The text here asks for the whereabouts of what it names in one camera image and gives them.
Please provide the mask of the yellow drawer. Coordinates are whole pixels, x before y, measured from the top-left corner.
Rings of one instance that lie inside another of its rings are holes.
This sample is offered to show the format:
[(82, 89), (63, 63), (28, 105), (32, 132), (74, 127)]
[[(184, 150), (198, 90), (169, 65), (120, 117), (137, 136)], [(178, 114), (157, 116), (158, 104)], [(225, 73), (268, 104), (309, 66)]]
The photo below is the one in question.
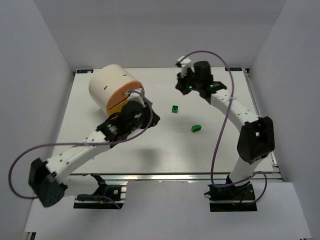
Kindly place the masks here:
[(107, 115), (111, 116), (112, 114), (119, 113), (122, 110), (123, 106), (126, 105), (127, 103), (128, 103), (128, 100), (125, 99), (124, 101), (120, 102), (119, 104), (117, 104), (113, 108), (107, 110), (106, 111)]

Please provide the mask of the orange top drawer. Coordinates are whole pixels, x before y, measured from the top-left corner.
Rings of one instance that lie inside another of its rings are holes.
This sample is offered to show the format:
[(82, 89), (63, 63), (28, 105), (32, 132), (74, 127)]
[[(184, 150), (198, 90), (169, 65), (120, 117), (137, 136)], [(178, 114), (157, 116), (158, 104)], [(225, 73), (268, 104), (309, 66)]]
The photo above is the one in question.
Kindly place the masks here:
[(107, 85), (106, 93), (108, 94), (108, 101), (106, 109), (110, 110), (120, 102), (124, 101), (128, 97), (128, 91), (138, 88), (143, 88), (140, 81), (132, 80), (126, 83), (112, 82)]

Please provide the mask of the green square lego brick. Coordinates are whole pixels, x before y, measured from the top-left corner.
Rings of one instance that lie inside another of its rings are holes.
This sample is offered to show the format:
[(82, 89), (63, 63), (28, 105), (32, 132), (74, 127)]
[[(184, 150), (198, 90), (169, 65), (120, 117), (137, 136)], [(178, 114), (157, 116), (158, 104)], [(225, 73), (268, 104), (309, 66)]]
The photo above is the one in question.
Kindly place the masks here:
[(172, 113), (177, 113), (178, 110), (179, 110), (179, 107), (178, 107), (177, 105), (173, 105), (173, 106), (172, 106), (172, 109), (171, 109), (171, 112), (172, 112)]

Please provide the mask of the cream round drawer cabinet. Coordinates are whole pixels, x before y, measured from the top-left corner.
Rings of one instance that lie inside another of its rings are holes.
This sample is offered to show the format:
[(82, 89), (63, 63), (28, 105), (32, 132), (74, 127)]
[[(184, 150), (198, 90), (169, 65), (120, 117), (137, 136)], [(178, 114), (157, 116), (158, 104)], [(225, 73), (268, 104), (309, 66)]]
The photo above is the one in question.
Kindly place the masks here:
[(93, 73), (88, 91), (94, 102), (107, 114), (121, 111), (129, 101), (129, 91), (144, 93), (143, 84), (117, 64)]

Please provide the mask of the green curved lego brick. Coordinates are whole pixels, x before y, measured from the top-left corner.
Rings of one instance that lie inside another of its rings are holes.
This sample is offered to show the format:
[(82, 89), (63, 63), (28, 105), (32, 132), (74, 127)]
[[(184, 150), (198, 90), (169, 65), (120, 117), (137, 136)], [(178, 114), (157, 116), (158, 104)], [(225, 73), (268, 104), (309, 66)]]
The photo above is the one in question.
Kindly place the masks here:
[(192, 131), (193, 133), (198, 132), (198, 131), (200, 131), (201, 129), (202, 129), (202, 126), (201, 126), (200, 124), (195, 124), (195, 125), (193, 125), (193, 126), (191, 127), (191, 131)]

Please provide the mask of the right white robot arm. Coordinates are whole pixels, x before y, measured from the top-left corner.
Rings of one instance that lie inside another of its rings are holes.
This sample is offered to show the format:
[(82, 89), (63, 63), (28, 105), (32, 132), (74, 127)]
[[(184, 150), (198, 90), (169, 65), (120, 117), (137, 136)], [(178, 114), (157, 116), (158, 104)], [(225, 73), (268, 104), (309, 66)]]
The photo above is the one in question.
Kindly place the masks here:
[(211, 106), (218, 109), (239, 131), (237, 152), (239, 158), (226, 179), (226, 186), (246, 185), (260, 162), (275, 149), (274, 125), (270, 117), (261, 117), (249, 111), (233, 96), (220, 81), (215, 81), (207, 61), (192, 63), (181, 57), (176, 65), (181, 69), (177, 74), (175, 88), (183, 95), (191, 91), (199, 93)]

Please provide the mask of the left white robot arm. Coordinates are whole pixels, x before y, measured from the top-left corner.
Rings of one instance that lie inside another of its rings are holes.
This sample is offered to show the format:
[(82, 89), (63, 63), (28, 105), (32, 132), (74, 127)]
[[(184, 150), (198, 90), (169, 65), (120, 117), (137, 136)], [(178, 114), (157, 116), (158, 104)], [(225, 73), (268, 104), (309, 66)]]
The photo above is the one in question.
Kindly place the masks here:
[(83, 142), (73, 143), (65, 152), (46, 160), (33, 160), (28, 183), (45, 208), (69, 196), (82, 202), (116, 204), (120, 200), (120, 185), (107, 184), (98, 173), (85, 173), (80, 177), (72, 173), (99, 154), (128, 141), (134, 131), (142, 132), (159, 121), (160, 117), (147, 100), (130, 100), (119, 112), (98, 125)]

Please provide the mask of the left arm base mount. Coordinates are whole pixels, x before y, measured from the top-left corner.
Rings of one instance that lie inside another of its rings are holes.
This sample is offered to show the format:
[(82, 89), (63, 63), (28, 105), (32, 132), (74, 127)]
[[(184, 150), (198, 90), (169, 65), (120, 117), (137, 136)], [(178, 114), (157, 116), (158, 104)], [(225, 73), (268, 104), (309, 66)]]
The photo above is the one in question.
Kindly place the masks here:
[(88, 193), (75, 196), (74, 209), (120, 210), (124, 205), (124, 186), (106, 181), (97, 173), (91, 173)]

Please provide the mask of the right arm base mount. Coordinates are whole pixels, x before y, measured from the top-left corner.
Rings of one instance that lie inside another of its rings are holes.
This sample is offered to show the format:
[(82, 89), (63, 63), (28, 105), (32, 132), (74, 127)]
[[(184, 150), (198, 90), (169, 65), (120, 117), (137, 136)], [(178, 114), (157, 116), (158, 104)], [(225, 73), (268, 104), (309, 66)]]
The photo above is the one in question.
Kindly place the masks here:
[(208, 185), (204, 196), (209, 199), (210, 212), (256, 212), (258, 210), (255, 192), (251, 182), (241, 186), (218, 188)]

